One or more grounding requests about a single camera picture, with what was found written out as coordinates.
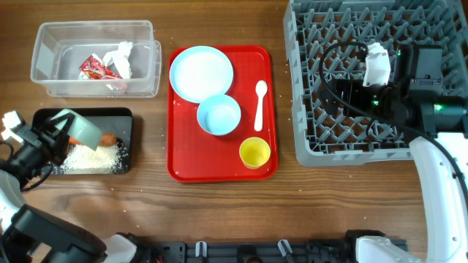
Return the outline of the yellow plastic cup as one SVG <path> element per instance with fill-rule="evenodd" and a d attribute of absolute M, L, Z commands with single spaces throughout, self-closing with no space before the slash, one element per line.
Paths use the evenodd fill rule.
<path fill-rule="evenodd" d="M 239 147 L 239 156 L 249 169 L 258 169 L 266 164 L 271 156 L 270 145 L 260 137 L 249 137 Z"/>

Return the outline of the white plastic spoon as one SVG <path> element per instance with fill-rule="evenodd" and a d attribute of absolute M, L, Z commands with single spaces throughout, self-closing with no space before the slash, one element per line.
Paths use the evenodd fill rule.
<path fill-rule="evenodd" d="M 257 109 L 254 120 L 254 130 L 261 132 L 263 129 L 263 99 L 268 91 L 268 85 L 266 81 L 259 80 L 255 86 L 255 92 L 257 94 Z"/>

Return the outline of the black waste tray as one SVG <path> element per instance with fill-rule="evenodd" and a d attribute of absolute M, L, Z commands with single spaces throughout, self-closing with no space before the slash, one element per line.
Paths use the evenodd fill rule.
<path fill-rule="evenodd" d="M 65 168 L 54 166 L 53 175 L 123 175 L 130 170 L 133 115 L 130 109 L 125 107 L 88 107 L 72 108 L 77 114 L 99 127 L 103 134 L 116 136 L 118 147 L 118 162 L 109 169 L 86 168 L 83 165 L 77 168 Z"/>

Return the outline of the clear plastic bin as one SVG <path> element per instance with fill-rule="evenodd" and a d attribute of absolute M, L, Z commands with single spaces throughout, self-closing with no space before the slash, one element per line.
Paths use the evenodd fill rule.
<path fill-rule="evenodd" d="M 117 80 L 93 80 L 80 66 L 95 55 L 121 49 L 131 71 Z M 148 20 L 95 20 L 43 23 L 31 59 L 31 81 L 54 97 L 129 97 L 157 95 L 162 47 Z"/>

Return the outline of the light green bowl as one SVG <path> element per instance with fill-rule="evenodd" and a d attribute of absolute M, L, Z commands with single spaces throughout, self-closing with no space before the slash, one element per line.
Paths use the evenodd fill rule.
<path fill-rule="evenodd" d="M 75 114 L 75 121 L 72 125 L 72 128 L 69 131 L 70 137 L 78 137 L 82 134 L 84 135 L 102 134 L 102 131 L 98 126 L 94 125 L 92 122 L 90 122 L 83 116 L 77 114 L 75 111 L 70 110 L 70 109 L 64 109 L 60 112 L 72 112 Z"/>

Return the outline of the white tissue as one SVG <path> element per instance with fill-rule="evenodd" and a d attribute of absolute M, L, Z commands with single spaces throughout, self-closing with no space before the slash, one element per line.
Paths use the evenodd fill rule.
<path fill-rule="evenodd" d="M 129 56 L 134 47 L 133 42 L 120 42 L 118 49 L 106 53 L 102 59 L 105 66 L 114 65 L 118 71 L 118 74 L 123 79 L 130 79 L 132 76 L 132 70 L 129 63 Z"/>

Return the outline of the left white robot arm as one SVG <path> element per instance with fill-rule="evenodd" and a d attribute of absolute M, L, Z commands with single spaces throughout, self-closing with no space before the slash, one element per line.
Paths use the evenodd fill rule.
<path fill-rule="evenodd" d="M 59 166 L 67 155 L 69 139 L 94 150 L 101 130 L 72 110 L 62 110 L 39 126 L 29 126 L 12 111 L 2 119 L 1 143 L 9 138 L 21 142 L 8 159 L 1 160 L 1 261 L 31 262 L 39 245 L 50 250 L 44 262 L 131 262 L 137 245 L 115 234 L 101 240 L 87 230 L 28 205 L 23 193 L 32 190 L 29 181 L 41 182 L 44 167 Z"/>

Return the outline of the red plastic tray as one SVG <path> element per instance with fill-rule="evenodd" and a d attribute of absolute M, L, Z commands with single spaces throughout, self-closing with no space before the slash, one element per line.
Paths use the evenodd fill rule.
<path fill-rule="evenodd" d="M 168 89 L 167 171 L 181 183 L 262 180 L 278 168 L 270 55 L 256 45 L 221 46 L 219 50 L 233 65 L 233 84 L 227 93 L 240 104 L 241 121 L 225 136 L 211 135 L 197 122 L 197 104 L 182 99 L 173 88 Z M 258 132 L 254 130 L 255 86 L 260 80 L 266 81 L 268 92 L 263 100 L 263 129 Z M 249 137 L 260 137 L 271 147 L 269 160 L 258 169 L 247 168 L 239 155 L 241 143 Z"/>

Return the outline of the large light blue plate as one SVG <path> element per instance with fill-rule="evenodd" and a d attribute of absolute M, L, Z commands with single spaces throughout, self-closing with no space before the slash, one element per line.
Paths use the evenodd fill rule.
<path fill-rule="evenodd" d="M 170 84 L 182 99 L 199 104 L 208 97 L 225 94 L 233 83 L 230 59 L 210 46 L 189 47 L 170 65 Z"/>

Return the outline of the grey dishwasher rack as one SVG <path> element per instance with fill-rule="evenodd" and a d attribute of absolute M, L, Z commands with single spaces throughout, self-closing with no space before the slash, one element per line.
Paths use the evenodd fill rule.
<path fill-rule="evenodd" d="M 292 78 L 295 153 L 305 167 L 409 160 L 403 134 L 366 117 L 327 113 L 321 80 L 361 80 L 352 41 L 379 43 L 391 60 L 400 44 L 443 49 L 442 92 L 467 95 L 465 1 L 290 1 L 284 40 Z"/>

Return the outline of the light blue bowl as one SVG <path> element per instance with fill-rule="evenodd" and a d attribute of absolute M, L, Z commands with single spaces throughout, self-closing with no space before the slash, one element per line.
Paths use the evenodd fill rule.
<path fill-rule="evenodd" d="M 200 103 L 197 122 L 207 133 L 224 136 L 234 131 L 241 121 L 241 107 L 226 94 L 211 96 Z"/>

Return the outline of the red snack wrapper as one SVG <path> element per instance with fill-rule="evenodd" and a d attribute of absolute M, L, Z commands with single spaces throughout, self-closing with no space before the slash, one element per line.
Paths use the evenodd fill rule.
<path fill-rule="evenodd" d="M 106 67 L 96 54 L 91 54 L 80 66 L 79 80 L 119 80 L 121 77 Z"/>

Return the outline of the orange carrot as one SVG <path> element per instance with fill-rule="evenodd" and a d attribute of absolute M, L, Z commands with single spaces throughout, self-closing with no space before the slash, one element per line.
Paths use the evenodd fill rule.
<path fill-rule="evenodd" d="M 116 136 L 114 134 L 82 134 L 78 137 L 70 137 L 69 144 L 84 145 L 90 149 L 95 149 L 97 147 L 110 147 L 116 144 Z"/>

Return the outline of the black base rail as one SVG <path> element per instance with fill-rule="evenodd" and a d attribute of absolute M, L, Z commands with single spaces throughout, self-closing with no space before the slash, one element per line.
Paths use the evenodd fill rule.
<path fill-rule="evenodd" d="M 150 262 L 161 263 L 242 263 L 242 262 L 356 262 L 352 244 L 345 240 L 310 240 L 294 243 L 157 243 Z"/>

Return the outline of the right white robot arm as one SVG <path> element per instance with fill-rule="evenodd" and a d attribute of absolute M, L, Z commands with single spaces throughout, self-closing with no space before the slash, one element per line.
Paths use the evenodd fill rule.
<path fill-rule="evenodd" d="M 353 42 L 365 66 L 362 83 L 328 81 L 330 52 L 320 57 L 318 74 L 327 97 L 325 109 L 366 116 L 402 130 L 414 159 L 427 225 L 427 262 L 467 261 L 467 99 L 442 93 L 443 49 L 437 45 L 401 45 L 392 65 L 380 44 Z"/>

